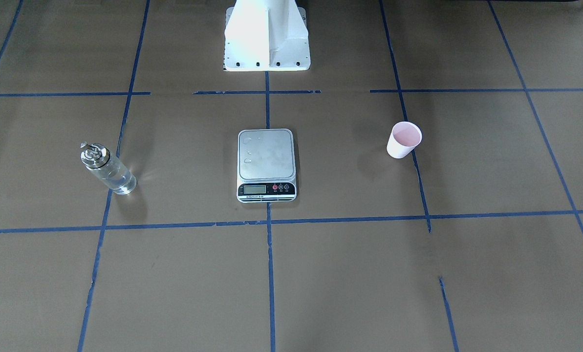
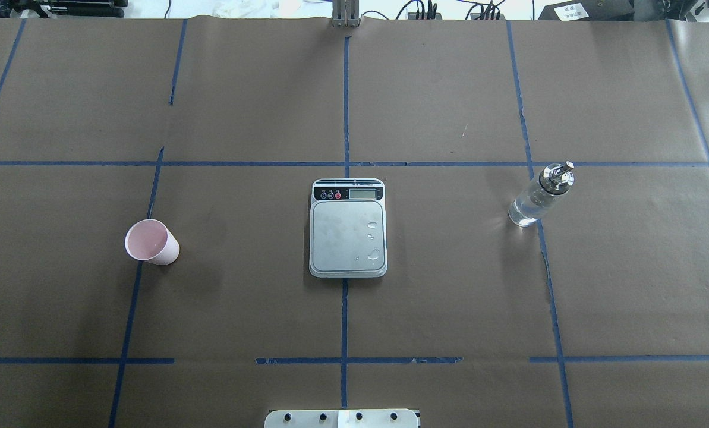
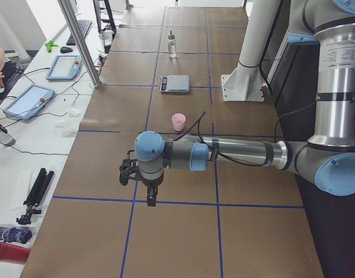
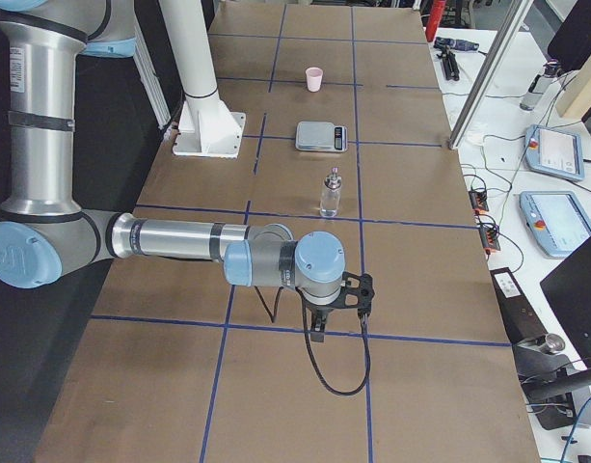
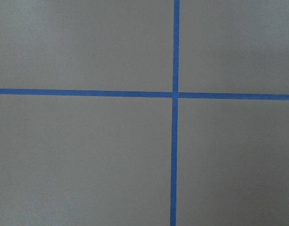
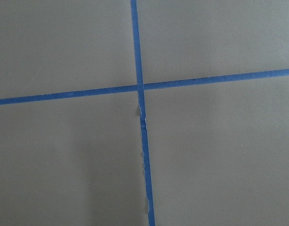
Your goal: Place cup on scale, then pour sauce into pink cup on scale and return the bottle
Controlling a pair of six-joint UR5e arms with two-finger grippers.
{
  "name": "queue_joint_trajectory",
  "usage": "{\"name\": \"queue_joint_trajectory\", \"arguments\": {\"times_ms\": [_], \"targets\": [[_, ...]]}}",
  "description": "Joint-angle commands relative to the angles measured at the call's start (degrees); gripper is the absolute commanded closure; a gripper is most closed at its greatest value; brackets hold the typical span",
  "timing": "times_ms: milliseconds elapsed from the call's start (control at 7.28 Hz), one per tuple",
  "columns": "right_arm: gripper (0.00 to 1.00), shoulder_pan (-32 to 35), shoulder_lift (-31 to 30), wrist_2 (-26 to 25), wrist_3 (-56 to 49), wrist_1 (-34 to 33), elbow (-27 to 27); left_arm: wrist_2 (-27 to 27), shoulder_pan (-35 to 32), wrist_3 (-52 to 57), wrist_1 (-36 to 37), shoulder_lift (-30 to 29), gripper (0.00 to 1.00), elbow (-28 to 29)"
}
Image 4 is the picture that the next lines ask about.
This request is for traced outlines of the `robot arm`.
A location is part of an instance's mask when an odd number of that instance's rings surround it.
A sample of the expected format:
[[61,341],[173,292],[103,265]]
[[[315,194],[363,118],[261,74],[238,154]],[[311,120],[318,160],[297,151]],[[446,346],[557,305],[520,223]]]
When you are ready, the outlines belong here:
[[72,197],[76,58],[136,50],[130,1],[0,1],[10,45],[12,192],[2,203],[0,280],[34,288],[104,259],[214,261],[234,286],[296,291],[304,330],[321,340],[346,305],[344,251],[331,233],[295,239],[266,227],[137,218],[91,210]]

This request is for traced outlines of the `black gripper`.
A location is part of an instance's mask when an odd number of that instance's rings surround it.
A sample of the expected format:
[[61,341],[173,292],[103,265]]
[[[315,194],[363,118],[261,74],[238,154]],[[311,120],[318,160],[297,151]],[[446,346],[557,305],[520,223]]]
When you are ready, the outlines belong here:
[[332,310],[326,305],[328,299],[313,295],[306,289],[301,289],[304,307],[310,314],[309,336],[313,342],[323,342],[325,340],[325,324]]

